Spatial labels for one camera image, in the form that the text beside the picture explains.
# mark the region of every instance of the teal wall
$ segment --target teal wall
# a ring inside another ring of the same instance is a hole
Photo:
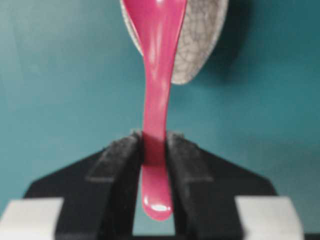
[[[168,128],[269,177],[320,232],[320,1],[230,1],[208,63],[172,87]],[[0,0],[0,213],[141,128],[143,102],[117,0]]]

